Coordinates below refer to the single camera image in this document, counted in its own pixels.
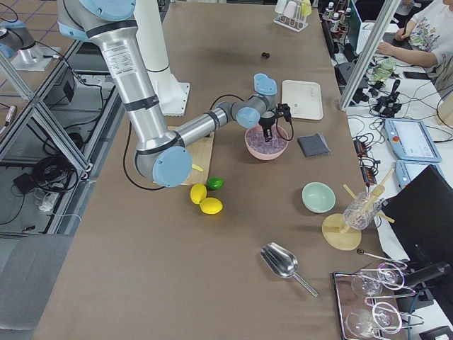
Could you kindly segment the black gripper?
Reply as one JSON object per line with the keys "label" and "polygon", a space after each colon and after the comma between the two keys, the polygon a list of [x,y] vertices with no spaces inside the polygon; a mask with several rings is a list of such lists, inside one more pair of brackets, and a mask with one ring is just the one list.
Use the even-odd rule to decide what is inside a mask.
{"label": "black gripper", "polygon": [[271,110],[267,111],[264,115],[260,117],[258,124],[263,129],[263,137],[265,141],[272,139],[273,135],[271,127],[275,124],[275,121],[276,121],[275,113]]}

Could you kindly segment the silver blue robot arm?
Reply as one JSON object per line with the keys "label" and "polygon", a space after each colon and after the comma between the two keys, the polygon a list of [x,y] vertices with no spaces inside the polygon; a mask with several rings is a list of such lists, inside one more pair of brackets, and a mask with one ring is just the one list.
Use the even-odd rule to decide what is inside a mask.
{"label": "silver blue robot arm", "polygon": [[256,92],[247,101],[220,103],[169,130],[137,42],[135,7],[135,1],[58,1],[59,31],[99,47],[138,137],[137,171],[160,186],[175,187],[192,170],[193,159],[186,146],[230,120],[246,129],[255,127],[275,109],[277,84],[265,74],[256,74]]}

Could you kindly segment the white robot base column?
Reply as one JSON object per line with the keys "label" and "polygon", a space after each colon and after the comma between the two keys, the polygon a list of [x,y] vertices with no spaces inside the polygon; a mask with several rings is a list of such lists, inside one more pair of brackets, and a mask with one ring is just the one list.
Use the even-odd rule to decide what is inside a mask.
{"label": "white robot base column", "polygon": [[179,82],[171,71],[158,2],[137,0],[134,17],[138,25],[137,42],[161,111],[165,116],[182,117],[190,85]]}

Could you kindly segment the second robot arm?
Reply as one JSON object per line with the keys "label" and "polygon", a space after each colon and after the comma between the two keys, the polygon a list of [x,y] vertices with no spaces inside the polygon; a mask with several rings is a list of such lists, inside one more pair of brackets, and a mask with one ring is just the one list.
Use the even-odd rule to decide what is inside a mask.
{"label": "second robot arm", "polygon": [[45,71],[60,50],[39,44],[20,20],[1,22],[1,54],[18,71]]}

